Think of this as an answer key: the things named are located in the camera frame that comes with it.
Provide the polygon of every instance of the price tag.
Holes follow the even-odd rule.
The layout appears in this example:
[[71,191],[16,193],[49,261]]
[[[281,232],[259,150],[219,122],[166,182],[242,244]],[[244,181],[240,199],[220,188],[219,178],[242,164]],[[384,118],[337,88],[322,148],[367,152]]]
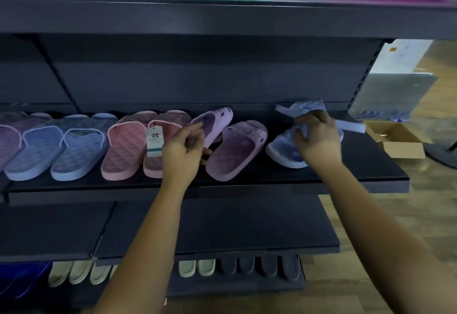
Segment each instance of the price tag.
[[148,129],[146,145],[148,148],[148,157],[155,158],[158,156],[162,156],[162,147],[164,145],[164,133],[161,126],[152,126]]

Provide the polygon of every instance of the cardboard box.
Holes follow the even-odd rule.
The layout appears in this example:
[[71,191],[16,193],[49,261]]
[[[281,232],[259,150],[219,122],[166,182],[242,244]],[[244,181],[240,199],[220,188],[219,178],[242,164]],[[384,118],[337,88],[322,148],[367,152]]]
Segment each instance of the cardboard box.
[[422,141],[402,123],[366,120],[363,124],[367,126],[367,133],[391,158],[424,159],[426,157]]

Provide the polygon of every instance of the right hand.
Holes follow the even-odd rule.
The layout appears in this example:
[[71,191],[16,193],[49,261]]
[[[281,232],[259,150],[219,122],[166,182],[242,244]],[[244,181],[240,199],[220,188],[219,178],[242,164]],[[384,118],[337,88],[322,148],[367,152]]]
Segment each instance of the right hand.
[[305,162],[316,172],[342,165],[341,142],[335,120],[324,110],[308,112],[295,119],[308,124],[308,139],[295,132],[295,145]]

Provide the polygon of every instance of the white slipper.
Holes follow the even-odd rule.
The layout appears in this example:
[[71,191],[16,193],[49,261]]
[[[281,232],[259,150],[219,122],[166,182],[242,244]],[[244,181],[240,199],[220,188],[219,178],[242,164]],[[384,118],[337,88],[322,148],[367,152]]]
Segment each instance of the white slipper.
[[203,277],[209,277],[216,269],[216,260],[198,260],[198,273]]
[[68,277],[70,284],[76,285],[81,283],[89,274],[93,264],[93,259],[75,261],[73,268],[71,269],[70,276]]
[[197,269],[197,261],[179,261],[179,275],[183,278],[192,277]]
[[93,266],[90,271],[90,282],[92,285],[98,285],[105,281],[111,271],[111,266]]
[[119,267],[119,265],[114,265],[112,270],[111,270],[111,273],[110,273],[110,279],[113,277],[114,275],[114,272],[116,272],[117,268]]
[[53,268],[49,273],[48,284],[50,288],[56,288],[62,285],[70,274],[73,267],[72,261],[57,261],[53,262]]

